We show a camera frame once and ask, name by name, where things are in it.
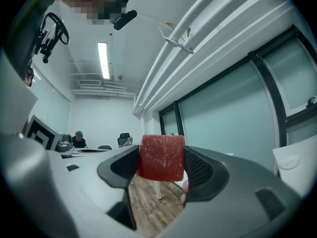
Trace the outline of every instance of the fluorescent light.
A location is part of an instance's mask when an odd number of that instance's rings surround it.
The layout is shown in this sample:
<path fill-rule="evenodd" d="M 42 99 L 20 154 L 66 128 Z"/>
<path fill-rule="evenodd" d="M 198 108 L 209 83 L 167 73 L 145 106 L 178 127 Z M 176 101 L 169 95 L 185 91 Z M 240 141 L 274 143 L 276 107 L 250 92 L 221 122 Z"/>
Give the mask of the fluorescent light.
<path fill-rule="evenodd" d="M 107 59 L 107 43 L 98 43 L 99 60 L 104 79 L 110 79 Z"/>
<path fill-rule="evenodd" d="M 41 80 L 41 78 L 39 77 L 39 75 L 37 74 L 37 72 L 35 70 L 34 71 L 34 76 L 36 76 L 39 80 Z"/>

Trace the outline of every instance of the ceiling vent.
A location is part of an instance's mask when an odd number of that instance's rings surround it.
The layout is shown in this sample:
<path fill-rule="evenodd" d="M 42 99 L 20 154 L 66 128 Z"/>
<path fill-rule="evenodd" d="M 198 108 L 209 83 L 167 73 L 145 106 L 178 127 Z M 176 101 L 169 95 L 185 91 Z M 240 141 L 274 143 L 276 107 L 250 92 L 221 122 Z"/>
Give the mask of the ceiling vent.
<path fill-rule="evenodd" d="M 101 80 L 79 80 L 80 86 L 101 86 Z"/>

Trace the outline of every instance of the office chair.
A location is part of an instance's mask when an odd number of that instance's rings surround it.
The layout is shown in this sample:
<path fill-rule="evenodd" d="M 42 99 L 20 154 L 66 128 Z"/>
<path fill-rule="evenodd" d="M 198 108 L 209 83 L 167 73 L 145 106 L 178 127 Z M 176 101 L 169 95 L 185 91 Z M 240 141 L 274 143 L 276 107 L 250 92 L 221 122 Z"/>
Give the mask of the office chair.
<path fill-rule="evenodd" d="M 98 147 L 98 149 L 112 150 L 111 146 L 109 145 L 101 145 Z"/>
<path fill-rule="evenodd" d="M 123 146 L 132 145 L 133 138 L 130 137 L 129 133 L 121 133 L 117 141 L 119 148 L 121 148 Z"/>

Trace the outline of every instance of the red cube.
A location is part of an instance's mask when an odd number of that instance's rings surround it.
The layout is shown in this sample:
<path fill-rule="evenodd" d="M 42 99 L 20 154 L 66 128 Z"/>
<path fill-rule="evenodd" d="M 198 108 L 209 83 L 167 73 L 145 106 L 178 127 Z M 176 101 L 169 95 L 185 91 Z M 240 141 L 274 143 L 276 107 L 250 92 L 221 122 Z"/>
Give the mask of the red cube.
<path fill-rule="evenodd" d="M 137 174 L 149 180 L 183 180 L 184 146 L 184 136 L 144 135 Z"/>

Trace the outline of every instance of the glass wall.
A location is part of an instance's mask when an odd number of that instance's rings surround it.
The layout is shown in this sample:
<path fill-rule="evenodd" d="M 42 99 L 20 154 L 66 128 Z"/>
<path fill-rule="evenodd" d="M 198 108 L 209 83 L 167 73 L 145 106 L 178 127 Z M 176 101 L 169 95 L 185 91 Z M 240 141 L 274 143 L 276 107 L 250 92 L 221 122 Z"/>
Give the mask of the glass wall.
<path fill-rule="evenodd" d="M 161 111 L 167 133 L 179 120 L 186 145 L 233 154 L 276 173 L 273 149 L 317 134 L 317 53 L 292 25 L 175 104 L 181 115 Z"/>
<path fill-rule="evenodd" d="M 317 135 L 317 116 L 287 128 L 287 144 L 295 144 Z"/>
<path fill-rule="evenodd" d="M 163 115 L 163 121 L 165 125 L 165 134 L 169 135 L 171 133 L 178 135 L 175 110 L 171 110 Z"/>
<path fill-rule="evenodd" d="M 263 60 L 279 87 L 287 115 L 300 106 L 305 109 L 308 99 L 317 97 L 317 67 L 298 39 L 289 40 Z"/>
<path fill-rule="evenodd" d="M 32 68 L 34 68 L 35 76 L 32 87 L 29 89 L 38 100 L 29 115 L 29 119 L 36 115 L 54 129 L 67 133 L 70 101 L 61 95 L 34 65 Z"/>
<path fill-rule="evenodd" d="M 187 145 L 233 153 L 273 170 L 271 106 L 251 63 L 180 102 L 180 109 Z"/>

